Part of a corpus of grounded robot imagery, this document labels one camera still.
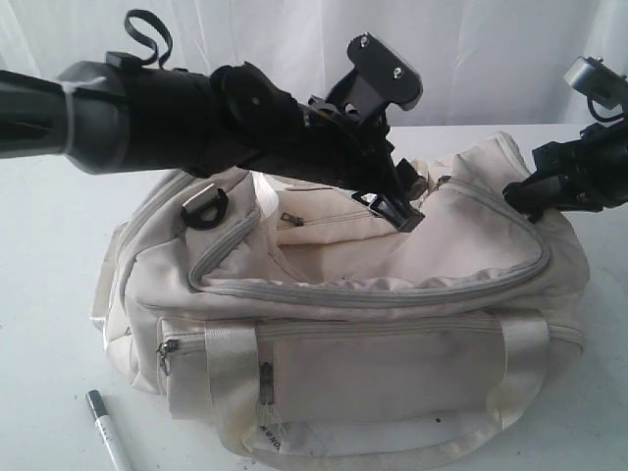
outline bag handle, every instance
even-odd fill
[[[239,335],[234,327],[230,327],[229,332],[221,333],[208,330],[210,337],[206,335],[206,340],[210,393],[213,410],[220,418],[217,424],[221,442],[233,452],[254,456],[265,464],[290,471],[427,469],[454,461],[514,424],[533,402],[545,381],[550,347],[550,331],[545,318],[538,311],[529,310],[495,315],[503,334],[505,369],[503,378],[487,396],[487,411],[490,416],[487,425],[444,444],[390,453],[322,458],[279,454],[258,448],[252,450],[245,445],[247,438],[257,427],[255,405],[259,394],[259,373],[254,326],[247,328],[247,336]],[[210,342],[216,340],[222,346],[210,345]],[[225,349],[230,358],[227,362],[235,367],[234,370],[224,369],[226,360],[220,356],[225,354]],[[220,371],[212,373],[212,365],[218,365]],[[216,385],[216,381],[227,382],[230,387],[223,388],[220,384]]]

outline white duffel bag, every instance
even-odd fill
[[[589,269],[561,214],[533,225],[503,201],[529,175],[507,134],[429,174],[425,219],[402,234],[328,186],[171,173],[104,262],[108,357],[280,469],[419,469],[477,448],[579,357]],[[183,205],[218,188],[222,222],[190,229]]]

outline black strap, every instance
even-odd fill
[[[148,23],[149,25],[153,26],[153,28],[161,35],[161,37],[164,38],[164,41],[166,41],[166,45],[168,46],[168,50],[161,57],[159,57],[159,47],[157,46],[157,42],[155,42],[154,39],[148,37],[144,33],[139,32],[135,28],[135,26],[132,25],[131,23],[132,18],[138,18]],[[155,63],[155,61],[157,61],[157,58],[159,57],[159,61],[158,61],[159,68],[163,69],[164,64],[170,57],[170,54],[173,52],[173,37],[170,36],[170,32],[166,28],[166,25],[164,25],[163,22],[159,20],[159,18],[157,18],[157,16],[154,13],[151,13],[147,10],[135,9],[135,10],[129,10],[129,12],[125,16],[125,30],[127,31],[130,37],[132,37],[134,40],[136,40],[140,44],[148,47],[149,49],[152,49],[153,51],[153,53],[148,59],[141,60],[141,65],[149,66]]]

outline white backdrop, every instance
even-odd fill
[[[299,100],[324,95],[370,30],[424,81],[393,125],[586,123],[564,72],[582,54],[628,65],[627,0],[0,0],[0,67],[52,79],[106,50],[145,55],[122,26],[130,8],[167,24],[170,67],[246,60]]]

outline white canvas bag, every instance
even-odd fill
[[[503,201],[529,175],[507,134],[429,173],[410,234],[319,184],[168,175],[103,264],[107,355],[277,468],[419,469],[477,448],[581,353],[589,270],[562,215],[533,225]],[[222,223],[186,227],[183,204],[218,187]]]

